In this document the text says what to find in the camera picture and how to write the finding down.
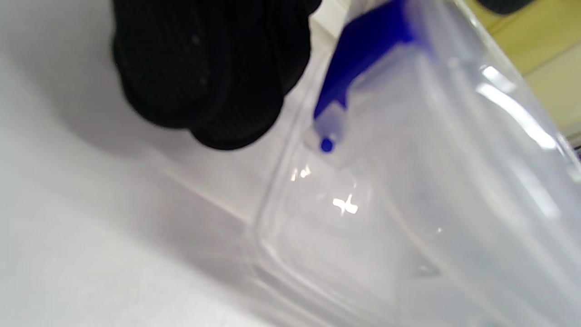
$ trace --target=transparent plastic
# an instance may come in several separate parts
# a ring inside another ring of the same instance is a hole
[[[581,325],[581,168],[462,2],[289,137],[252,233],[269,289],[334,326]]]

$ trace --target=black glove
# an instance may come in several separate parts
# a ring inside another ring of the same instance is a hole
[[[478,0],[488,10],[499,15],[509,15],[527,6],[534,0]]]
[[[310,57],[321,0],[113,0],[113,55],[148,121],[222,150],[276,121]]]

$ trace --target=clear plastic container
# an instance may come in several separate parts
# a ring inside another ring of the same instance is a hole
[[[402,3],[414,40],[290,133],[257,277],[335,326],[581,325],[577,158],[464,3]]]

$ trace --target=white table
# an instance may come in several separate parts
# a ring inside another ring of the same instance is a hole
[[[210,151],[125,104],[111,32],[106,0],[0,2],[0,325],[278,325],[233,296],[262,296],[239,242],[316,82],[258,144]]]

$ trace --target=blue clip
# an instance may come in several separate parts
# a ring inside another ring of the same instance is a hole
[[[346,91],[357,76],[371,67],[396,44],[411,42],[414,37],[404,13],[407,0],[391,0],[351,21],[341,33],[339,42],[314,111],[314,120],[332,102],[347,110]],[[321,150],[333,151],[330,135],[321,137]]]

